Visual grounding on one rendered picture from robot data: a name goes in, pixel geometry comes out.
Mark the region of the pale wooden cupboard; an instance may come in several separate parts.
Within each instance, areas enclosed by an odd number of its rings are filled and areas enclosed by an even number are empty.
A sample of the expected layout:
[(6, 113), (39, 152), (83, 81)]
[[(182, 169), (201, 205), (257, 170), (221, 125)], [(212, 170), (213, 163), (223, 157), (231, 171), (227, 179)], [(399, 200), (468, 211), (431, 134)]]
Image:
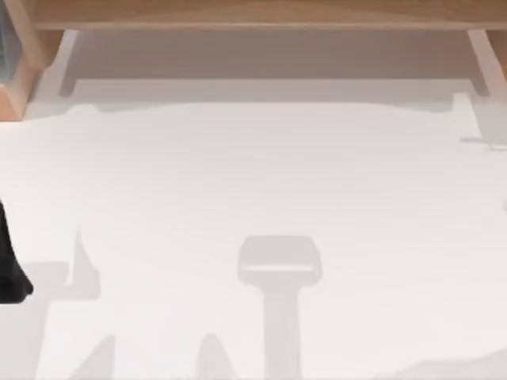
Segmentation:
[(507, 112), (507, 0), (0, 0), (0, 79), (44, 115), (178, 103), (360, 102)]

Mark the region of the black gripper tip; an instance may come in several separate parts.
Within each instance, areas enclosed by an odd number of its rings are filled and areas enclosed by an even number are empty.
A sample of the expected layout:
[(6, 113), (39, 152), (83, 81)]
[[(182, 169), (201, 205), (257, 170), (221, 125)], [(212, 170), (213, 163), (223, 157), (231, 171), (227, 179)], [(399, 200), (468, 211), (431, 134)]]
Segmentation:
[(0, 305), (19, 304), (33, 291), (34, 286), (13, 250), (5, 208), (0, 201)]

